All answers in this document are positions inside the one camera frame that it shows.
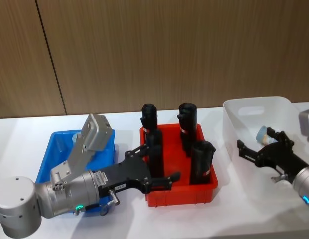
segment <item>white table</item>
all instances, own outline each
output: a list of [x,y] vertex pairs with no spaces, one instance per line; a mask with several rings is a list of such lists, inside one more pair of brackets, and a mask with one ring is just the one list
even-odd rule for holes
[[[296,103],[299,110],[309,103]],[[148,208],[135,189],[120,192],[121,204],[105,217],[64,214],[44,219],[30,239],[180,239],[180,238],[309,238],[309,208],[296,200],[253,204],[242,188],[222,137],[222,107],[198,109],[206,140],[217,152],[214,167],[219,187],[209,204]],[[177,110],[159,111],[158,123],[177,123]],[[118,160],[139,145],[140,112],[105,114],[116,131]],[[26,176],[36,180],[50,135],[81,129],[87,115],[0,119],[0,179]],[[0,239],[8,238],[0,225]]]

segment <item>blue plastic tray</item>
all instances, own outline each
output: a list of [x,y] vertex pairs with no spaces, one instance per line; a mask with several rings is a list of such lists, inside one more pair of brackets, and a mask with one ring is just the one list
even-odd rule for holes
[[[72,137],[80,130],[55,132],[51,135],[43,162],[36,179],[36,183],[44,183],[50,180],[50,170],[60,163],[67,160],[73,148]],[[94,158],[86,166],[86,170],[96,171],[98,169],[108,167],[114,164],[114,147],[115,131],[113,133],[102,152],[95,154]],[[109,202],[109,197],[100,199],[99,204],[104,205]],[[96,212],[100,209],[90,209],[87,212]]]

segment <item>label sticker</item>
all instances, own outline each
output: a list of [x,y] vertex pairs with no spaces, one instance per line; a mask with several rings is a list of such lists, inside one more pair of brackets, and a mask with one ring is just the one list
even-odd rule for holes
[[101,185],[105,185],[106,182],[108,181],[108,178],[104,172],[97,171],[94,173],[94,175],[96,177],[98,187]]
[[118,191],[118,190],[123,189],[125,187],[126,187],[126,184],[124,183],[122,185],[119,185],[119,186],[115,187],[115,191]]

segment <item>black cylindrical object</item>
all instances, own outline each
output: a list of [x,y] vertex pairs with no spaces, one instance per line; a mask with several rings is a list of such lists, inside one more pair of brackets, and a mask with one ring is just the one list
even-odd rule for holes
[[198,141],[192,145],[190,184],[210,182],[210,169],[215,148],[208,141]]
[[179,106],[178,119],[181,128],[181,140],[183,150],[190,157],[191,147],[196,142],[196,105],[183,103]]
[[156,107],[153,104],[144,104],[141,108],[141,114],[140,121],[145,132],[157,129],[158,118]]
[[149,147],[147,165],[151,177],[164,177],[162,132],[159,129],[155,129],[147,133],[146,145]]

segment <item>brown wood grain wall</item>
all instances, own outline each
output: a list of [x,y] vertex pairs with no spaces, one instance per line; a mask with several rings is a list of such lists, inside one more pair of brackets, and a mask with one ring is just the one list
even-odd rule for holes
[[38,0],[68,113],[309,101],[309,0]]
[[0,0],[0,117],[65,114],[34,0]]

